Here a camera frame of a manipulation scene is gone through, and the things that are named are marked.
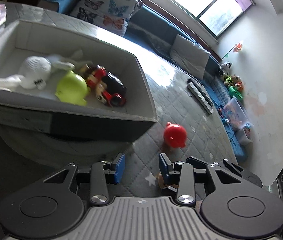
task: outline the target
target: stuffed animal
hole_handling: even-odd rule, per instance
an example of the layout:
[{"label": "stuffed animal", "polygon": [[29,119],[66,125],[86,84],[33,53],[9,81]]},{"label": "stuffed animal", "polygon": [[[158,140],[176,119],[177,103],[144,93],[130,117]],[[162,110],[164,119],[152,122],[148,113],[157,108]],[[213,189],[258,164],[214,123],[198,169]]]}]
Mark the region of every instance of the stuffed animal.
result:
[{"label": "stuffed animal", "polygon": [[236,88],[236,90],[238,90],[239,92],[242,92],[244,87],[243,87],[243,82],[239,82],[239,83],[236,83],[234,85],[234,87]]},{"label": "stuffed animal", "polygon": [[21,64],[18,74],[7,78],[0,78],[0,89],[10,90],[18,86],[24,89],[38,88],[42,90],[46,86],[50,75],[58,69],[73,70],[74,65],[83,65],[77,62],[83,57],[81,49],[75,51],[70,58],[62,57],[58,54],[48,55],[47,57],[28,57]]},{"label": "stuffed animal", "polygon": [[235,75],[233,75],[233,76],[228,76],[227,75],[227,77],[224,76],[224,85],[226,87],[229,88],[230,86],[233,86],[233,85],[235,85],[237,83],[241,83],[241,79],[240,79],[239,76],[235,76]]},{"label": "stuffed animal", "polygon": [[226,73],[223,73],[223,75],[220,76],[221,81],[225,82],[226,78],[228,78],[229,75],[227,75]]},{"label": "stuffed animal", "polygon": [[221,64],[221,70],[223,70],[224,73],[228,73],[228,70],[231,68],[232,65],[233,63],[224,62],[223,64]]},{"label": "stuffed animal", "polygon": [[[74,65],[67,64],[53,64],[57,68],[64,70],[74,69]],[[42,90],[46,86],[52,68],[51,62],[44,57],[28,57],[21,64],[18,74],[7,78],[0,78],[0,89],[12,89],[18,86],[24,89],[38,88]]]}]

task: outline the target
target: toy bin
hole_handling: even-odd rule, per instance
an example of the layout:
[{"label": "toy bin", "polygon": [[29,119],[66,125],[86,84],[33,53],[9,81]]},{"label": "toy bin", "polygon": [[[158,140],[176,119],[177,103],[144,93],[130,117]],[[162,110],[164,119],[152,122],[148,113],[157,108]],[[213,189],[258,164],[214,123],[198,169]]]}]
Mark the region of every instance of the toy bin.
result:
[{"label": "toy bin", "polygon": [[236,133],[235,133],[235,136],[238,140],[238,142],[241,144],[241,145],[246,145],[246,144],[249,144],[251,142],[253,142],[250,138],[247,137],[244,129],[239,129]]},{"label": "toy bin", "polygon": [[133,142],[157,122],[154,100],[136,56],[88,34],[30,21],[13,22],[0,34],[0,78],[17,74],[30,56],[69,57],[79,49],[83,60],[105,67],[127,87],[124,106],[104,105],[95,92],[86,96],[85,106],[61,102],[56,87],[66,73],[56,71],[42,90],[0,89],[0,124],[54,136]]},{"label": "toy bin", "polygon": [[252,126],[245,109],[240,106],[235,97],[224,106],[224,111],[234,131],[242,129],[247,123]]}]

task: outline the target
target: metal screw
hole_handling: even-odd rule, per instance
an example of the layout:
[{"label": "metal screw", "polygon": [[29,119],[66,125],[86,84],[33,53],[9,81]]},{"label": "metal screw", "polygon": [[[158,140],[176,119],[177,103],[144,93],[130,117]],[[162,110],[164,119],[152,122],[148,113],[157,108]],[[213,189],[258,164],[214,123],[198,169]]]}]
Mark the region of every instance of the metal screw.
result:
[{"label": "metal screw", "polygon": [[107,201],[107,198],[103,195],[95,195],[91,197],[91,201],[95,203],[104,203]]},{"label": "metal screw", "polygon": [[178,197],[178,200],[182,203],[190,203],[194,201],[194,198],[189,195],[181,195]]}]

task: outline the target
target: black circular cover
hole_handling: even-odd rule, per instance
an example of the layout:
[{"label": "black circular cover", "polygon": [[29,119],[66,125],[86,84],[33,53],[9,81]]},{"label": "black circular cover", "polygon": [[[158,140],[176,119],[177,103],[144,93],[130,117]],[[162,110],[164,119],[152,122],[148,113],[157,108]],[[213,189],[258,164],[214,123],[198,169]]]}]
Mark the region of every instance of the black circular cover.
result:
[{"label": "black circular cover", "polygon": [[69,190],[71,179],[65,181],[37,181],[3,199],[0,203],[2,227],[20,239],[50,239],[69,231],[82,218],[84,206]]},{"label": "black circular cover", "polygon": [[[208,172],[216,190],[203,200],[200,214],[212,228],[238,239],[260,239],[280,233],[283,201],[279,197],[218,166],[209,167]],[[219,172],[223,173],[223,183]],[[226,176],[235,180],[228,181]]]},{"label": "black circular cover", "polygon": [[49,216],[57,209],[57,202],[50,197],[31,197],[20,205],[20,211],[32,218]]}]

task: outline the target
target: wall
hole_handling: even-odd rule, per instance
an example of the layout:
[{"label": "wall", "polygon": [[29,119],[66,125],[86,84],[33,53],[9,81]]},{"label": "wall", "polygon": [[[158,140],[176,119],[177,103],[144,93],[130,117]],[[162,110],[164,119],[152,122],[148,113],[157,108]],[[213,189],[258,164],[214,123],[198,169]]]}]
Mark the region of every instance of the wall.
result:
[{"label": "wall", "polygon": [[245,83],[245,108],[254,124],[243,166],[268,185],[283,167],[283,13],[277,15],[269,0],[254,1],[256,6],[219,40],[216,52],[223,56],[244,41],[243,50],[227,59]]}]

